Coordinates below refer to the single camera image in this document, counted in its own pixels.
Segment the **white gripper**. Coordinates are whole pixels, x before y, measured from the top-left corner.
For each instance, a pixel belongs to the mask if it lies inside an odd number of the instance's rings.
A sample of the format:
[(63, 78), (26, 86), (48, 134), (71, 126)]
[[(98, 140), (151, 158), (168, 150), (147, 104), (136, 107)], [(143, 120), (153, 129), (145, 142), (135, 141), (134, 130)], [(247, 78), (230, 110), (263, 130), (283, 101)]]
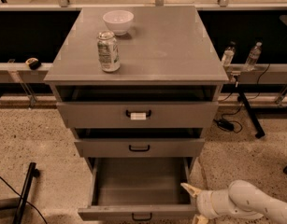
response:
[(201, 215), (195, 215), (192, 224), (208, 224), (208, 219), (230, 216), (235, 211), (235, 205), (230, 200), (227, 189), (201, 191), (188, 183), (180, 185), (192, 197), (197, 197), (196, 205)]

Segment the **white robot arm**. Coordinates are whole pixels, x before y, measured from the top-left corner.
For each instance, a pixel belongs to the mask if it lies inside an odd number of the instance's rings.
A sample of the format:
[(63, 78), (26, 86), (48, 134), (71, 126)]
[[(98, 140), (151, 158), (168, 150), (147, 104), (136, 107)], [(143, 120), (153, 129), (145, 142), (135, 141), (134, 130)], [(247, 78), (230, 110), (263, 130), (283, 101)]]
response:
[(188, 183), (181, 186), (196, 200), (198, 215), (194, 216), (194, 224), (208, 224), (210, 219), (223, 216), (250, 220), (268, 217), (277, 224), (287, 224), (287, 203), (247, 181), (235, 180), (227, 189), (219, 190), (203, 190)]

